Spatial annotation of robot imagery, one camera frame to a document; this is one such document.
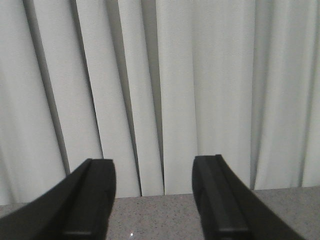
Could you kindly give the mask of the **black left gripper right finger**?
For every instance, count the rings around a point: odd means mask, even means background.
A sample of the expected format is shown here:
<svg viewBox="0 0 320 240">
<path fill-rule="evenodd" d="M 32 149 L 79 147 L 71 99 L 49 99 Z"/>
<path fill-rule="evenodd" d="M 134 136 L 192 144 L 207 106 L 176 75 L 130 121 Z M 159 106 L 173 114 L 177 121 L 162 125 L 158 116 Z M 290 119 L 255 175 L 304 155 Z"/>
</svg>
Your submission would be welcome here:
<svg viewBox="0 0 320 240">
<path fill-rule="evenodd" d="M 223 156 L 199 155 L 192 191 L 206 240 L 301 240 L 232 171 Z"/>
</svg>

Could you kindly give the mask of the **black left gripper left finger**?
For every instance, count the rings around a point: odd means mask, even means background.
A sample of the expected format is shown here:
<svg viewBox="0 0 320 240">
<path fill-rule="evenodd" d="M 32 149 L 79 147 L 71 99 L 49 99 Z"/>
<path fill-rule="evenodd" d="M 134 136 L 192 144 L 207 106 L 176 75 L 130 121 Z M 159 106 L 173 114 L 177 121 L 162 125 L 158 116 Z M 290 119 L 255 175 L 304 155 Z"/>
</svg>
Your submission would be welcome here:
<svg viewBox="0 0 320 240">
<path fill-rule="evenodd" d="M 104 240 L 116 195 L 111 159 L 87 159 L 36 200 L 0 219 L 2 240 Z"/>
</svg>

